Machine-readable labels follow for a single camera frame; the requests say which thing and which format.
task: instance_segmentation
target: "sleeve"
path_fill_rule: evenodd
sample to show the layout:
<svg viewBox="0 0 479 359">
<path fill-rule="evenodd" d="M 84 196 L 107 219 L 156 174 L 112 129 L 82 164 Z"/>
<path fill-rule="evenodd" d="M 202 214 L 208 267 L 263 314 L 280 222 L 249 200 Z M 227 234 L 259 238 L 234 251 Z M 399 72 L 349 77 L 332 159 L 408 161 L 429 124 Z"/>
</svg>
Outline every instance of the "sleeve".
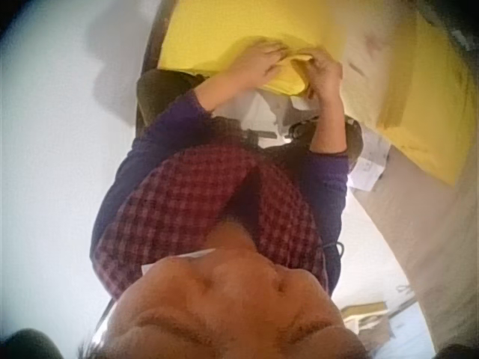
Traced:
<svg viewBox="0 0 479 359">
<path fill-rule="evenodd" d="M 347 155 L 309 152 L 297 179 L 299 190 L 309 203 L 316 221 L 326 258 L 329 294 L 336 287 L 341 272 L 338 238 L 341 215 L 346 206 Z"/>
<path fill-rule="evenodd" d="M 153 169 L 175 153 L 205 141 L 208 129 L 204 120 L 208 117 L 210 114 L 190 91 L 179 96 L 143 136 L 133 141 L 132 149 L 118 168 L 115 181 L 101 204 L 93 228 L 90 255 L 121 205 Z"/>
</svg>

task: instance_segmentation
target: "person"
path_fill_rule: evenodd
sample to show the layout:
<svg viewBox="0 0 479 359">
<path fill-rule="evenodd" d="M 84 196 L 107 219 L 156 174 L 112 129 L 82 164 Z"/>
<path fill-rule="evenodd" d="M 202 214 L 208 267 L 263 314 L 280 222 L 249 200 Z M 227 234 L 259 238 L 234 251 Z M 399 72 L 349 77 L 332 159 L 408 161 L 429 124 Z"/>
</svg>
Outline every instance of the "person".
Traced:
<svg viewBox="0 0 479 359">
<path fill-rule="evenodd" d="M 342 68 L 302 53 L 320 119 L 294 171 L 211 115 L 278 75 L 283 44 L 262 40 L 201 83 L 161 70 L 139 80 L 148 126 L 91 246 L 116 307 L 85 358 L 365 358 L 330 298 L 347 192 Z"/>
</svg>

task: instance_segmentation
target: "yellow paper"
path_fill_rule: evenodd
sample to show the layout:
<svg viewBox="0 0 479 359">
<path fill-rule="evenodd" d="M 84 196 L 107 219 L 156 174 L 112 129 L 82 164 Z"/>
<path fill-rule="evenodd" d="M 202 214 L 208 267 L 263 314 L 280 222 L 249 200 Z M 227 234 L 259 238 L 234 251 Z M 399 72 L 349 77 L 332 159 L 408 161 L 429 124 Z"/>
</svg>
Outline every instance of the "yellow paper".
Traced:
<svg viewBox="0 0 479 359">
<path fill-rule="evenodd" d="M 280 40 L 294 54 L 325 47 L 341 57 L 344 39 L 323 0 L 178 0 L 159 68 L 211 76 L 259 38 Z M 305 80 L 290 62 L 266 89 L 297 95 Z"/>
<path fill-rule="evenodd" d="M 398 33 L 378 130 L 415 164 L 453 185 L 475 136 L 478 89 L 447 33 L 420 13 Z"/>
</svg>

